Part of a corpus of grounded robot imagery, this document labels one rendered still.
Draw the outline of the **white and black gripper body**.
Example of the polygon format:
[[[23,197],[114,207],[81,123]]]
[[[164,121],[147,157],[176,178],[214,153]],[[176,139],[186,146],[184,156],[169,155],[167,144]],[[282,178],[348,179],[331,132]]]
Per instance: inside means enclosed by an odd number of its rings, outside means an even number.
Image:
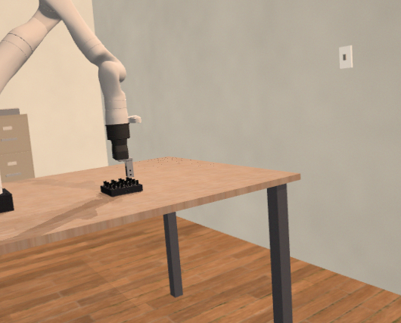
[[[129,124],[141,123],[141,117],[128,116],[126,108],[105,110],[107,140],[111,141],[115,160],[129,159],[127,138],[130,138]]]

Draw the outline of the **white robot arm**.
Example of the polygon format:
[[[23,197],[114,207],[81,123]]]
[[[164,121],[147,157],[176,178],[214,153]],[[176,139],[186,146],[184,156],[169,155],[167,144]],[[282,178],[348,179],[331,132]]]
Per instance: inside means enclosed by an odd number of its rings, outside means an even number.
[[[105,110],[126,108],[120,83],[126,78],[124,66],[89,29],[71,0],[39,0],[32,18],[12,29],[0,42],[0,94],[9,80],[26,63],[46,35],[63,21],[73,41],[98,69]]]

